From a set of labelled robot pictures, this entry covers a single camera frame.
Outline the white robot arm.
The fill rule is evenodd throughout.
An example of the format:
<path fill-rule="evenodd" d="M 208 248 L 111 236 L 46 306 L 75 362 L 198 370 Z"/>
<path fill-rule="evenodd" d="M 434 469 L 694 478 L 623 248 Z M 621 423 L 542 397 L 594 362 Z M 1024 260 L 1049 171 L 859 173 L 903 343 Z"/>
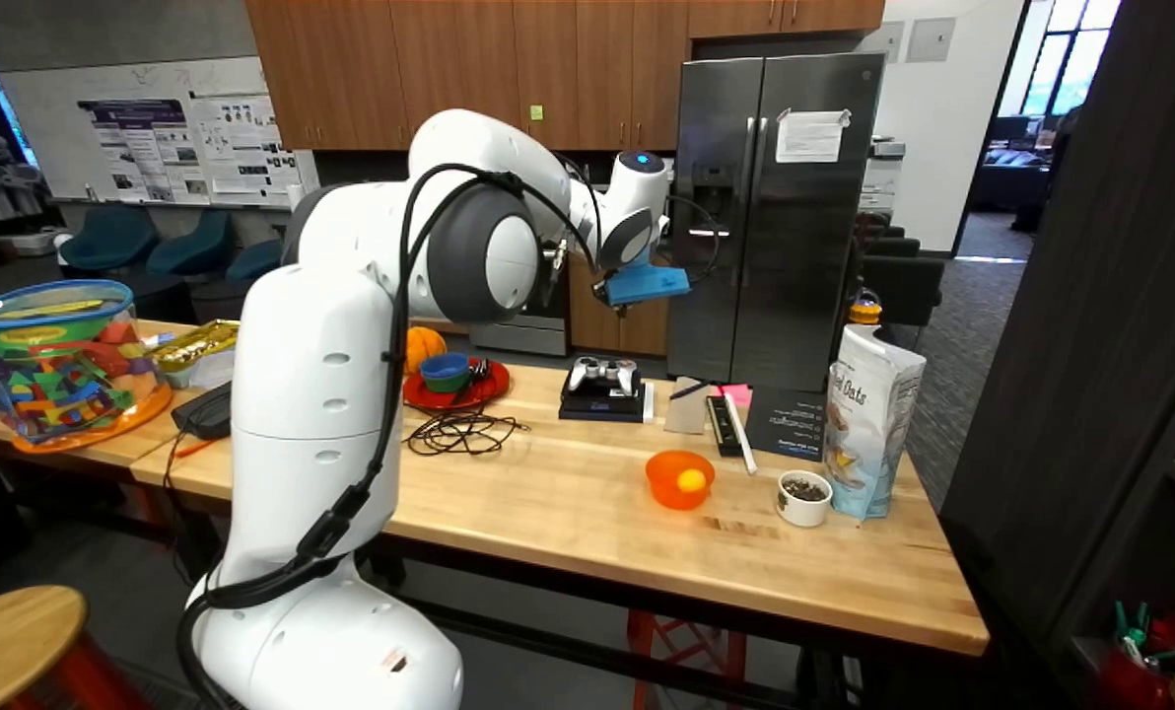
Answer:
<path fill-rule="evenodd" d="M 178 618 L 215 710 L 462 707 L 455 639 L 355 566 L 399 508 L 408 322 L 513 316 L 556 236 L 621 272 L 662 227 L 669 182 L 652 148 L 581 182 L 533 132 L 451 106 L 416 130 L 399 182 L 295 205 L 291 260 L 241 306 L 230 540 Z"/>

